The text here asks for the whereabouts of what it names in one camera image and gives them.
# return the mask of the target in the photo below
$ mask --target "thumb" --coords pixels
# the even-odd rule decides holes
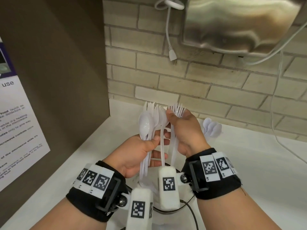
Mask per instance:
[[[167,120],[172,124],[175,125],[179,118],[174,114],[174,112],[171,109],[166,110],[166,117]]]
[[[144,150],[146,152],[150,152],[152,150],[154,150],[160,143],[160,136],[155,135],[155,137],[152,140],[145,140],[145,148]]]

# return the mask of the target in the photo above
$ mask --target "stainless steel surface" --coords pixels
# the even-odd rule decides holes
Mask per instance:
[[[306,0],[188,0],[181,42],[221,53],[266,56]]]

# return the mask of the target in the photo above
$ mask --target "black cable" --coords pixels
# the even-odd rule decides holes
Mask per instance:
[[[180,200],[180,202],[181,202],[181,203],[184,203],[185,205],[188,206],[188,208],[190,209],[190,211],[192,212],[192,215],[193,215],[193,217],[194,217],[194,221],[195,221],[195,224],[196,224],[196,230],[199,230],[199,229],[198,229],[198,224],[197,224],[196,216],[195,216],[195,214],[194,214],[194,211],[193,211],[192,208],[190,207],[190,205],[189,205],[187,202],[183,201],[183,200]]]

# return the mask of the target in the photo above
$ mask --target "black plastic buckle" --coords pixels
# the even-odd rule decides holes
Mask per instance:
[[[196,177],[194,166],[193,166],[193,164],[196,163],[196,162],[198,162],[198,161],[189,162],[189,167],[190,167],[191,176],[192,176],[192,182],[191,182],[192,190],[194,190],[196,192],[208,190],[208,188],[199,188],[197,177]]]
[[[95,207],[103,211],[107,216],[118,209],[117,204],[114,201],[115,201],[115,198],[117,197],[118,188],[121,184],[121,180],[115,177],[113,177],[113,179],[116,181],[116,185],[108,199],[108,202],[106,203],[106,206],[102,207],[100,205],[101,199],[97,203],[95,203]]]

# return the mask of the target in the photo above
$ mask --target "white countertop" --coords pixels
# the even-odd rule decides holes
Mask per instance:
[[[128,137],[138,133],[137,122],[141,111],[141,106],[111,99],[111,117],[25,202],[1,230],[31,228],[65,197],[86,163],[105,158]],[[307,159],[307,143],[291,139],[282,139],[282,142]],[[223,125],[223,134],[213,146],[228,154],[244,188],[282,229],[306,229],[307,165],[277,145],[273,136],[247,129]],[[183,163],[184,157],[179,156],[176,167],[181,170]],[[200,229],[204,229],[195,200],[192,207]],[[125,212],[115,213],[112,218],[117,219],[121,215],[125,215]],[[154,212],[154,218],[169,219],[170,216],[158,216]],[[187,208],[172,215],[171,219],[175,222],[183,219],[185,224],[181,226],[182,229],[194,229],[195,224]],[[114,221],[110,221],[107,229],[122,227],[124,223],[116,226]]]

